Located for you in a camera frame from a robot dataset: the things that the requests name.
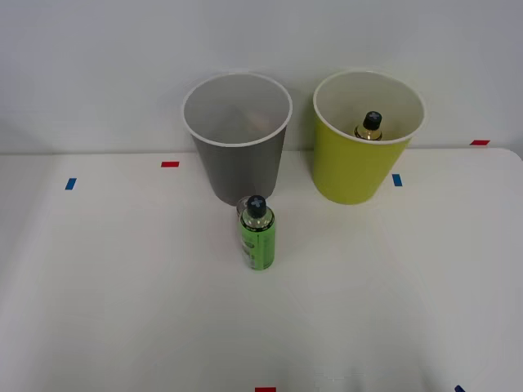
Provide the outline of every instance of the yellow bin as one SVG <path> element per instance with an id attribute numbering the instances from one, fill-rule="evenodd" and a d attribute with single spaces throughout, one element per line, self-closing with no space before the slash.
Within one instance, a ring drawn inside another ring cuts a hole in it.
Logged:
<path id="1" fill-rule="evenodd" d="M 410 139 L 422 128 L 425 105 L 410 87 L 370 71 L 345 71 L 326 78 L 315 90 L 313 180 L 336 203 L 369 200 Z M 370 111 L 382 115 L 380 141 L 354 136 Z"/>

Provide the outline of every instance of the bottle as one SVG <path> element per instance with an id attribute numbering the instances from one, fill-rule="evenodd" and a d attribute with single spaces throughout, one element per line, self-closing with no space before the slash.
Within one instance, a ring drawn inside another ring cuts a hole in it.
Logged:
<path id="1" fill-rule="evenodd" d="M 275 214 L 260 195 L 248 198 L 239 218 L 244 259 L 253 270 L 265 270 L 275 259 Z"/>
<path id="2" fill-rule="evenodd" d="M 381 140 L 382 132 L 379 126 L 382 123 L 382 115 L 378 112 L 368 112 L 363 124 L 354 129 L 354 135 L 365 140 Z"/>

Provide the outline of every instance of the blue tape mark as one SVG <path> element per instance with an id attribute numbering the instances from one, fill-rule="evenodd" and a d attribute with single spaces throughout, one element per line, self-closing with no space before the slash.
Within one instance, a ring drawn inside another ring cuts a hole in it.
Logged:
<path id="1" fill-rule="evenodd" d="M 74 184 L 76 184 L 76 178 L 69 178 L 69 181 L 67 181 L 67 185 L 65 186 L 65 190 L 73 190 Z"/>
<path id="2" fill-rule="evenodd" d="M 401 184 L 401 177 L 399 174 L 393 174 L 392 180 L 394 181 L 394 186 L 403 186 L 403 184 Z"/>

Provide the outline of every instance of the can cap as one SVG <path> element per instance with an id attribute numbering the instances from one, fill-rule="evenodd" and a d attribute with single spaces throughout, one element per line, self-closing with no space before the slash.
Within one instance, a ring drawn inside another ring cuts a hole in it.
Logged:
<path id="1" fill-rule="evenodd" d="M 261 218 L 267 212 L 267 204 L 263 196 L 255 194 L 248 198 L 247 213 L 253 218 Z"/>
<path id="2" fill-rule="evenodd" d="M 382 123 L 382 115 L 378 112 L 368 112 L 363 120 L 363 128 L 376 131 Z"/>

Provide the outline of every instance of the white wall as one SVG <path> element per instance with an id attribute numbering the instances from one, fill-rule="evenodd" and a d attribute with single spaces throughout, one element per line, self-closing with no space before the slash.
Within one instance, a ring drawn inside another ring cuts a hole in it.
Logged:
<path id="1" fill-rule="evenodd" d="M 0 152 L 193 149 L 179 106 L 195 79 L 280 80 L 288 149 L 311 146 L 311 94 L 347 67 L 425 97 L 416 145 L 490 139 L 523 153 L 517 0 L 3 0 Z"/>

